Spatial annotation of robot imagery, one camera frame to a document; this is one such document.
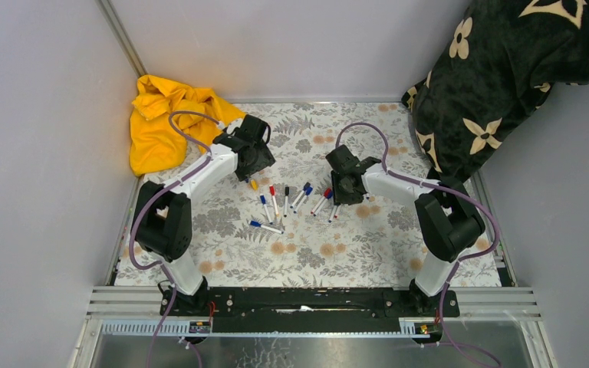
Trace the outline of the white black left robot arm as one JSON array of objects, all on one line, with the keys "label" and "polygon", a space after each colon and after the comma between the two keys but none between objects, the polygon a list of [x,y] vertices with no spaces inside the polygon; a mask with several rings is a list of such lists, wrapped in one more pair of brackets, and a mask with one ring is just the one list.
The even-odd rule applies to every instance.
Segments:
[{"label": "white black left robot arm", "polygon": [[275,164],[268,148],[270,137],[268,123],[252,115],[237,127],[224,129],[210,144],[186,136],[203,154],[172,179],[147,181],[138,192],[129,246],[139,245],[154,261],[133,265],[139,270],[162,267],[170,286],[179,293],[178,305],[187,314],[200,314],[207,305],[207,295],[200,289],[205,278],[188,251],[192,205],[226,176],[245,181]]}]

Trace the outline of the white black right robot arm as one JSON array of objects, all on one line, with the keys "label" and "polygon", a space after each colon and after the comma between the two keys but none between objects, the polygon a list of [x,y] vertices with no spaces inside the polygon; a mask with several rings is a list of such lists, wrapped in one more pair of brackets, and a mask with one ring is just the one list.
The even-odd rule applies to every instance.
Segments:
[{"label": "white black right robot arm", "polygon": [[326,160],[335,205],[357,205],[369,194],[415,209],[429,254],[413,279],[409,304],[416,314],[431,314],[458,258],[485,231],[484,220],[462,183],[405,176],[386,169],[381,159],[358,159],[345,145],[333,149]]}]

